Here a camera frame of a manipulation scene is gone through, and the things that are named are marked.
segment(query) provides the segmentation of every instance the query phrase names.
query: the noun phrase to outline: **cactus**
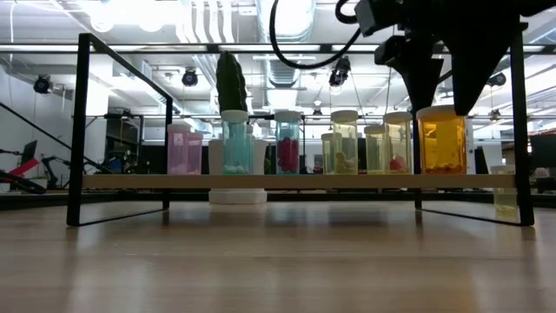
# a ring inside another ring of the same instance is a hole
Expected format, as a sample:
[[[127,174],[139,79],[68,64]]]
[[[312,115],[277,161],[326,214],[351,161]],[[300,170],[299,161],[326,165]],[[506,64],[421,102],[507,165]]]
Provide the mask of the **cactus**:
[[[221,113],[225,110],[247,111],[247,90],[242,66],[229,51],[223,51],[218,59],[216,88]]]

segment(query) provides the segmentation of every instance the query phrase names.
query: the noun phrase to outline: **wooden floor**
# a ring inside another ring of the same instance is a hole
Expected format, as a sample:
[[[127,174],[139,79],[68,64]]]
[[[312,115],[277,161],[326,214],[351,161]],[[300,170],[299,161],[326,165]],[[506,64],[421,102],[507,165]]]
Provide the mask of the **wooden floor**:
[[[91,204],[83,218],[158,206]],[[555,312],[556,210],[536,217],[518,228],[405,202],[173,203],[72,229],[65,208],[4,211],[0,312]]]

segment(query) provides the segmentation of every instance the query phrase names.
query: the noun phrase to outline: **plastic container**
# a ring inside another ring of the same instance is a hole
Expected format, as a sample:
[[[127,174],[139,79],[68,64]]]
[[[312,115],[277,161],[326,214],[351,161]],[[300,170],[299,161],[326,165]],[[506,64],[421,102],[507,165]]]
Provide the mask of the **plastic container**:
[[[392,112],[383,117],[388,174],[411,174],[411,118],[408,112]]]
[[[222,115],[223,174],[246,175],[253,169],[253,157],[247,137],[248,113],[227,110]]]
[[[299,125],[301,113],[285,110],[275,113],[276,174],[299,174]]]
[[[202,134],[189,126],[168,125],[168,174],[201,175]]]
[[[333,134],[322,134],[322,174],[334,174]]]
[[[367,145],[367,174],[386,173],[386,151],[384,125],[371,125],[364,129],[365,144]]]
[[[247,125],[247,158],[248,158],[248,166],[251,167],[248,169],[249,174],[254,174],[255,168],[255,136],[253,136],[253,126]]]
[[[466,120],[453,105],[438,105],[417,112],[421,172],[466,174]]]
[[[334,128],[334,173],[357,175],[357,118],[355,110],[340,110],[332,113]]]
[[[514,165],[491,166],[494,175],[515,175]],[[515,188],[494,188],[496,217],[516,221],[518,219],[518,199]]]

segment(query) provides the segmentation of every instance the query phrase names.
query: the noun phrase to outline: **shelf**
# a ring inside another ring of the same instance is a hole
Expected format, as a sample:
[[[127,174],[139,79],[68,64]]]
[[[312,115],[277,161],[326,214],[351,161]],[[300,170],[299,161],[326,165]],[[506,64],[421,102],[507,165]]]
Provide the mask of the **shelf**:
[[[83,177],[83,187],[91,189],[265,188],[278,190],[315,190],[371,188],[512,188],[514,186],[513,175],[87,175]]]

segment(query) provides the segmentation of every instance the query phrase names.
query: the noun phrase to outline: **white pot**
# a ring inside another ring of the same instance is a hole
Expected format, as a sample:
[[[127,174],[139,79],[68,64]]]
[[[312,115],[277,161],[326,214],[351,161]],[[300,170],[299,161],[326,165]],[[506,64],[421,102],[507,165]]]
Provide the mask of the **white pot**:
[[[268,143],[256,139],[253,158],[254,175],[264,175],[264,155]],[[210,175],[222,175],[223,146],[221,139],[208,142],[208,169]],[[208,194],[211,203],[219,204],[258,204],[267,202],[264,189],[212,189]]]

